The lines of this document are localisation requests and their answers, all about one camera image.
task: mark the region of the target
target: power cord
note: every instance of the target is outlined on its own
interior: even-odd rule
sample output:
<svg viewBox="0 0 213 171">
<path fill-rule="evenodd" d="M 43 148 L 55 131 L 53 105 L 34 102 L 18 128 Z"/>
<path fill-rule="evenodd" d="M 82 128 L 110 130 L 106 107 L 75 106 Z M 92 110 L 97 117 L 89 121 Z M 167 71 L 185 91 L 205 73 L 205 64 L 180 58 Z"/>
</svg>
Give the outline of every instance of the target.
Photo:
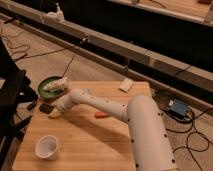
<svg viewBox="0 0 213 171">
<path fill-rule="evenodd" d="M 72 64 L 72 62 L 74 61 L 75 56 L 76 56 L 77 52 L 79 52 L 79 51 L 80 51 L 80 49 L 81 49 L 81 47 L 80 47 L 80 46 L 78 46 L 77 51 L 73 54 L 73 56 L 72 56 L 71 60 L 69 61 L 69 63 L 68 63 L 68 65 L 67 65 L 66 69 L 64 70 L 64 73 L 62 74 L 62 76 L 61 76 L 62 78 L 66 75 L 66 73 L 67 73 L 67 71 L 68 71 L 68 69 L 69 69 L 70 65 L 71 65 L 71 64 Z"/>
<path fill-rule="evenodd" d="M 190 156 L 192 157 L 192 159 L 195 161 L 195 163 L 197 164 L 197 166 L 199 167 L 199 169 L 202 171 L 202 167 L 200 165 L 200 163 L 197 161 L 197 159 L 195 158 L 195 156 L 193 155 L 192 152 L 205 152 L 209 149 L 210 147 L 210 144 L 213 146 L 213 142 L 210 141 L 207 136 L 205 134 L 203 134 L 202 132 L 198 131 L 198 129 L 196 128 L 196 124 L 195 124 L 195 121 L 203 116 L 206 112 L 210 111 L 210 110 L 213 110 L 213 108 L 209 108 L 205 111 L 203 111 L 202 113 L 200 113 L 199 115 L 195 116 L 195 112 L 189 108 L 188 110 L 188 113 L 190 114 L 189 116 L 187 116 L 188 118 L 190 118 L 189 120 L 185 120 L 183 119 L 183 121 L 181 121 L 180 119 L 177 119 L 175 118 L 174 116 L 171 116 L 168 114 L 168 112 L 166 111 L 165 113 L 167 114 L 167 116 L 169 116 L 170 118 L 174 119 L 176 122 L 178 123 L 181 123 L 181 124 L 191 124 L 190 128 L 185 130 L 185 131 L 176 131 L 176 130 L 171 130 L 171 129 L 166 129 L 167 131 L 170 131 L 170 132 L 173 132 L 173 133 L 188 133 L 190 132 L 192 129 L 194 129 L 193 132 L 189 133 L 186 137 L 186 146 L 181 146 L 181 147 L 178 147 L 176 149 L 173 150 L 173 153 L 177 152 L 178 150 L 180 149 L 187 149 L 187 151 L 189 152 Z M 189 140 L 190 138 L 195 135 L 195 134 L 198 134 L 202 139 L 204 139 L 206 141 L 206 146 L 205 148 L 203 149 L 195 149 L 195 148 L 192 148 L 190 147 L 190 143 L 189 143 Z"/>
<path fill-rule="evenodd" d="M 8 49 L 10 50 L 10 56 L 15 56 L 17 54 L 22 54 L 21 57 L 23 56 L 27 56 L 27 51 L 30 49 L 30 45 L 29 44 L 22 44 L 20 46 L 14 46 L 12 41 L 9 39 L 9 37 L 11 38 L 17 38 L 19 37 L 23 32 L 20 32 L 17 35 L 4 35 L 3 34 L 3 24 L 1 23 L 1 30 L 0 30 L 0 37 L 3 41 L 6 42 L 6 45 L 8 47 Z"/>
<path fill-rule="evenodd" d="M 158 1 L 155 1 L 155 0 L 149 0 L 149 1 L 151 1 L 151 2 L 153 2 L 153 3 L 156 3 L 156 4 L 160 5 L 160 6 L 161 6 L 162 8 L 164 8 L 164 9 L 167 9 L 167 7 L 166 7 L 165 5 L 163 5 L 162 3 L 158 2 Z"/>
<path fill-rule="evenodd" d="M 23 59 L 37 58 L 37 57 L 41 57 L 41 56 L 45 56 L 45 55 L 50 55 L 50 54 L 53 54 L 53 53 L 62 52 L 62 51 L 68 50 L 68 49 L 72 49 L 72 48 L 74 48 L 75 46 L 76 46 L 76 45 L 73 45 L 73 46 L 71 46 L 71 47 L 62 48 L 62 49 L 59 49 L 59 50 L 54 50 L 54 51 L 45 52 L 45 53 L 40 53 L 40 54 L 37 54 L 37 55 L 19 57 L 19 58 L 14 59 L 14 61 L 15 61 L 15 62 L 18 62 L 18 61 L 23 60 Z"/>
</svg>

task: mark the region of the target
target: green bowl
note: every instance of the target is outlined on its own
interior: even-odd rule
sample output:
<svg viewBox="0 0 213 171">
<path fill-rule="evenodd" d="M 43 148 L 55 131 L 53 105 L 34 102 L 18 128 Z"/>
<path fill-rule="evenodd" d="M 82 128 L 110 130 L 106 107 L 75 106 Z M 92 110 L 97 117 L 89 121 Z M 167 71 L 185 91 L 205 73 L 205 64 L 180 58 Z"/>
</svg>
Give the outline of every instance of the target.
<svg viewBox="0 0 213 171">
<path fill-rule="evenodd" d="M 43 98 L 44 101 L 53 101 L 64 94 L 65 90 L 59 90 L 59 91 L 55 91 L 55 92 L 50 92 L 50 91 L 44 90 L 44 87 L 48 83 L 61 79 L 61 78 L 62 77 L 59 77 L 59 76 L 48 77 L 39 84 L 38 93 Z"/>
</svg>

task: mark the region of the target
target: plug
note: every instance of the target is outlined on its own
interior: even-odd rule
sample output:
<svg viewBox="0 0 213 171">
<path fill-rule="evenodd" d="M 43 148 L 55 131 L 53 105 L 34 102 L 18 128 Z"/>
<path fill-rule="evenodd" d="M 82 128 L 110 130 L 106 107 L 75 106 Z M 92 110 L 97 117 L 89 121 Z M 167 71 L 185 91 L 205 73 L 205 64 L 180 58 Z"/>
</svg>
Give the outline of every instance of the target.
<svg viewBox="0 0 213 171">
<path fill-rule="evenodd" d="M 178 99 L 171 100 L 169 106 L 171 107 L 169 112 L 172 115 L 181 119 L 186 116 L 188 106 L 183 101 Z"/>
</svg>

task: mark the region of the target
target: black metal frame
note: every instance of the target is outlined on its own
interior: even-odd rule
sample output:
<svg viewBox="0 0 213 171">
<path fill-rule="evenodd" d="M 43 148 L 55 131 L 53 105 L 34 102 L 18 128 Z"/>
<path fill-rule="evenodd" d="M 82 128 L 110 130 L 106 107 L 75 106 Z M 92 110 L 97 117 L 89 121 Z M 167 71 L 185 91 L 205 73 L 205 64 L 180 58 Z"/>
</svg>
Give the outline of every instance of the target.
<svg viewBox="0 0 213 171">
<path fill-rule="evenodd" d="M 0 78 L 5 82 L 0 89 L 0 170 L 11 146 L 13 138 L 22 140 L 22 129 L 30 122 L 30 117 L 14 122 L 19 103 L 37 101 L 36 92 L 29 86 L 31 81 L 25 76 L 11 59 L 0 39 Z"/>
</svg>

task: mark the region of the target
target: wire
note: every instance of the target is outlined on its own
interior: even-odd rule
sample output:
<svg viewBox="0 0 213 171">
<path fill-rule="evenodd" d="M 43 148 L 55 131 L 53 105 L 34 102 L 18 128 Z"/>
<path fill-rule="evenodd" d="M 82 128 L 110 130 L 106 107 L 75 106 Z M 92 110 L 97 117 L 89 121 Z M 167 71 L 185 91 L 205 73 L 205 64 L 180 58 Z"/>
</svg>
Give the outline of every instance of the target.
<svg viewBox="0 0 213 171">
<path fill-rule="evenodd" d="M 197 115 L 197 116 L 194 118 L 194 120 L 197 119 L 197 118 L 199 118 L 199 117 L 201 117 L 202 115 L 206 114 L 206 113 L 207 113 L 208 111 L 210 111 L 210 110 L 213 110 L 213 108 L 206 109 L 205 111 L 203 111 L 202 113 L 200 113 L 199 115 Z"/>
<path fill-rule="evenodd" d="M 45 52 L 45 53 L 37 54 L 37 55 L 20 57 L 20 58 L 14 59 L 14 61 L 15 61 L 15 62 L 18 62 L 19 60 L 22 60 L 22 59 L 29 59 L 29 58 L 41 57 L 41 56 L 45 56 L 45 55 L 49 55 L 49 54 L 61 52 L 61 51 L 64 51 L 64 50 L 68 50 L 68 49 L 74 48 L 75 46 L 76 46 L 76 45 L 73 45 L 73 46 L 67 47 L 67 48 L 62 48 L 62 49 L 55 50 L 55 51 L 50 51 L 50 52 Z"/>
<path fill-rule="evenodd" d="M 21 57 L 27 56 L 27 51 L 30 49 L 29 44 L 22 44 L 22 45 L 19 45 L 19 46 L 14 46 L 12 41 L 9 39 L 9 37 L 17 38 L 22 33 L 23 32 L 20 32 L 17 35 L 4 35 L 3 34 L 3 25 L 1 23 L 0 37 L 3 41 L 6 42 L 6 45 L 7 45 L 8 49 L 10 50 L 10 56 L 14 56 L 14 55 L 17 55 L 17 54 L 22 54 Z"/>
<path fill-rule="evenodd" d="M 71 60 L 70 60 L 70 62 L 68 63 L 68 65 L 67 65 L 67 67 L 66 67 L 66 69 L 64 70 L 64 73 L 62 74 L 62 78 L 66 75 L 66 73 L 67 73 L 67 71 L 68 71 L 68 69 L 69 69 L 69 67 L 70 67 L 70 65 L 71 65 L 71 63 L 74 61 L 74 59 L 75 59 L 75 55 L 76 55 L 76 53 L 75 54 L 73 54 L 73 56 L 72 56 L 72 58 L 71 58 Z"/>
<path fill-rule="evenodd" d="M 155 0 L 150 0 L 150 1 L 160 5 L 164 9 L 167 9 L 167 7 L 165 5 L 163 5 L 162 3 L 158 2 L 158 1 L 155 1 Z"/>
<path fill-rule="evenodd" d="M 210 147 L 210 144 L 213 146 L 213 142 L 210 141 L 207 136 L 205 134 L 203 134 L 202 132 L 198 131 L 198 129 L 196 128 L 196 120 L 201 117 L 202 115 L 204 115 L 206 112 L 212 110 L 213 108 L 209 108 L 205 111 L 203 111 L 202 113 L 200 113 L 199 115 L 195 116 L 195 112 L 189 108 L 188 112 L 190 113 L 190 121 L 189 123 L 191 122 L 191 126 L 188 130 L 186 131 L 176 131 L 176 130 L 170 130 L 167 128 L 168 131 L 171 131 L 171 132 L 174 132 L 174 133 L 187 133 L 189 132 L 190 130 L 192 130 L 192 128 L 194 128 L 194 131 L 189 133 L 186 137 L 186 146 L 181 146 L 181 147 L 178 147 L 176 149 L 173 150 L 173 153 L 175 153 L 176 151 L 180 150 L 180 149 L 187 149 L 187 151 L 189 152 L 189 154 L 191 155 L 192 159 L 194 160 L 194 162 L 197 164 L 197 166 L 199 167 L 199 169 L 202 171 L 202 167 L 200 165 L 200 163 L 198 162 L 198 160 L 195 158 L 195 156 L 193 155 L 192 152 L 205 152 L 209 149 Z M 195 148 L 192 148 L 190 147 L 190 144 L 189 144 L 189 140 L 190 138 L 192 137 L 192 135 L 195 135 L 195 134 L 198 134 L 202 139 L 204 139 L 206 141 L 206 146 L 203 148 L 203 149 L 195 149 Z"/>
</svg>

